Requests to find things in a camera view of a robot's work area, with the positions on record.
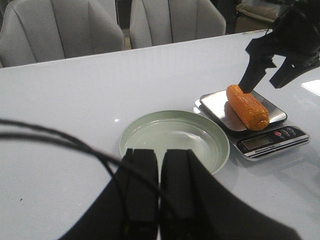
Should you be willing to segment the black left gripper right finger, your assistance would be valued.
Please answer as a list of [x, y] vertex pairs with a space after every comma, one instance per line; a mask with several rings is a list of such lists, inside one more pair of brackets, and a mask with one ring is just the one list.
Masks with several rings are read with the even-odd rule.
[[292, 228], [258, 212], [224, 188], [192, 150], [169, 149], [161, 189], [175, 211], [160, 204], [163, 240], [299, 240]]

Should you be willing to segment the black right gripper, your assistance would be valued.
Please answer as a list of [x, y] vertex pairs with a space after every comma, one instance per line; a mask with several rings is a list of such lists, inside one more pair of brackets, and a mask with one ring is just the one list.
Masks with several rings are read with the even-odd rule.
[[320, 2], [318, 0], [286, 0], [287, 9], [273, 22], [272, 31], [251, 40], [246, 47], [249, 62], [238, 86], [251, 93], [275, 68], [274, 55], [286, 57], [269, 80], [280, 89], [299, 76], [320, 67]]

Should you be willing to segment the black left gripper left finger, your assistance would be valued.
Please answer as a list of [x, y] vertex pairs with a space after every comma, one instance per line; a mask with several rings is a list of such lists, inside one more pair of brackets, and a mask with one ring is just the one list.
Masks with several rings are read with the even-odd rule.
[[159, 195], [120, 167], [63, 240], [155, 240]]

